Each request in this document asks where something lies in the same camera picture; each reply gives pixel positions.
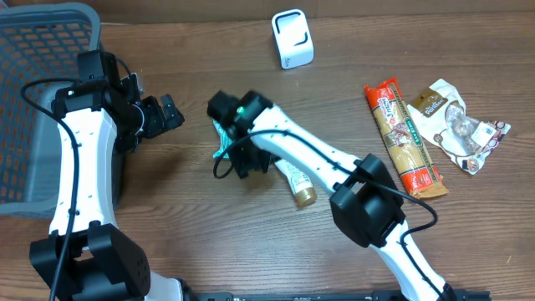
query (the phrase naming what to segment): toothpaste tube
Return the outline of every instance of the toothpaste tube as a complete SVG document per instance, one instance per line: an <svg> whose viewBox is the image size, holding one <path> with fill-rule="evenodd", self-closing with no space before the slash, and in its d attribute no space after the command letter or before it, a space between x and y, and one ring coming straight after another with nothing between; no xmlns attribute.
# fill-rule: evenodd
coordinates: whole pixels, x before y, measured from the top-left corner
<svg viewBox="0 0 535 301"><path fill-rule="evenodd" d="M306 207L313 204L318 196L312 187L310 178L290 162L281 159L275 162L275 166L288 178L288 184L292 189L298 207Z"/></svg>

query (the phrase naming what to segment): white container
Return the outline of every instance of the white container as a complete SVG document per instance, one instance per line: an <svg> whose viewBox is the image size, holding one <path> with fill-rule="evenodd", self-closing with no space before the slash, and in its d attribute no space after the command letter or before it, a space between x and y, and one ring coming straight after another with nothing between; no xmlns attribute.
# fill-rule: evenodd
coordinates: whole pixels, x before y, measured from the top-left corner
<svg viewBox="0 0 535 301"><path fill-rule="evenodd" d="M283 69L312 62L314 48L303 11L291 9L278 13L273 16L271 25Z"/></svg>

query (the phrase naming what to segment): spaghetti package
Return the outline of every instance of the spaghetti package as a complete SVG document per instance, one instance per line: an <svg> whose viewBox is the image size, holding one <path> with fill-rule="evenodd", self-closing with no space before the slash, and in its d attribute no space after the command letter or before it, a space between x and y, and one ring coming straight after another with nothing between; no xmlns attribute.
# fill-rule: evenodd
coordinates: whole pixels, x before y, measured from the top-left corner
<svg viewBox="0 0 535 301"><path fill-rule="evenodd" d="M402 99L396 78L377 88L364 87L369 107L386 148L410 195L422 198L441 196L448 190L442 184L424 141Z"/></svg>

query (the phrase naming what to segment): wooden table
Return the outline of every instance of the wooden table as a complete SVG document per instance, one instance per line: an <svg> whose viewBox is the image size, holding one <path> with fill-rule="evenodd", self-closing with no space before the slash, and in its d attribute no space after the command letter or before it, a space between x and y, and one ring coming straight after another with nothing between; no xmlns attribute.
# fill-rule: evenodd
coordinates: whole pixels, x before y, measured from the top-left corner
<svg viewBox="0 0 535 301"><path fill-rule="evenodd" d="M334 225L328 199L298 210L274 169L215 180L219 147L206 102L219 90L256 89L302 127L344 151L372 152L399 177L363 94L397 76L411 99L439 78L454 84L467 114L512 130L476 176L428 145L450 189L429 201L439 223L415 235L454 288L495 300L535 299L535 13L467 13L310 20L314 61L282 71L268 21L106 26L102 42L138 72L147 94L169 93L186 123L129 155L120 229L151 268L196 291L347 293L396 289L369 248ZM411 225L430 219L403 207ZM44 299L29 243L49 221L0 218L0 298Z"/></svg>

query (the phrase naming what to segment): white plastic bag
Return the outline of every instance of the white plastic bag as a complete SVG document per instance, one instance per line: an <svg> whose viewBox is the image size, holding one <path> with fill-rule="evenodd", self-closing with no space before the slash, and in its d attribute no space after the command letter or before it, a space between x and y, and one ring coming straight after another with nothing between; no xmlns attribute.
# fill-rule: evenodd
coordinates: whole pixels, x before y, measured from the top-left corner
<svg viewBox="0 0 535 301"><path fill-rule="evenodd" d="M444 79L418 94L410 102L409 111L420 134L472 175L511 129L505 122L483 122L466 116L465 102Z"/></svg>

